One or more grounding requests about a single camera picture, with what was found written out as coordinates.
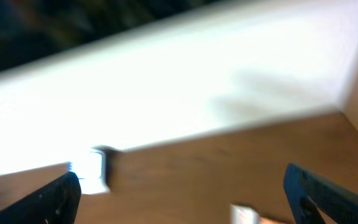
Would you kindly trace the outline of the white blue Panadol box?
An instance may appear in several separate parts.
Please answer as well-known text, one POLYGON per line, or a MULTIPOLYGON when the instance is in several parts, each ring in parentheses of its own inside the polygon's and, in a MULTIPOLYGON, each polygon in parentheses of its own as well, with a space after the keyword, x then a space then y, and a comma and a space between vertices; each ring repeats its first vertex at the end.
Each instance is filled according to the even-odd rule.
POLYGON ((231 205, 231 224, 259 224, 259 214, 250 207, 231 205))

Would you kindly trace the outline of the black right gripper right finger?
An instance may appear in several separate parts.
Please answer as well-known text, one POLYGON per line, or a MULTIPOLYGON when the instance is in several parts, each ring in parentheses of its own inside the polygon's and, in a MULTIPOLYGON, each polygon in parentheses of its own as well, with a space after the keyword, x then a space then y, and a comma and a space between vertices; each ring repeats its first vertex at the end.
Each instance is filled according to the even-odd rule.
POLYGON ((321 212, 336 223, 358 224, 358 194, 328 179, 289 164, 283 188, 297 224, 324 223, 321 212))

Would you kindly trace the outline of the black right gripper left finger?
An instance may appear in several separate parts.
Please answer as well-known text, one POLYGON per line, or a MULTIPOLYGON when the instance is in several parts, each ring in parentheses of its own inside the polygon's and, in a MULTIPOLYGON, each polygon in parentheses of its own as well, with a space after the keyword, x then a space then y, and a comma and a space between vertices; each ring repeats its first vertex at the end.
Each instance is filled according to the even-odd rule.
POLYGON ((0 224, 74 224, 81 198, 77 175, 67 172, 0 211, 0 224))

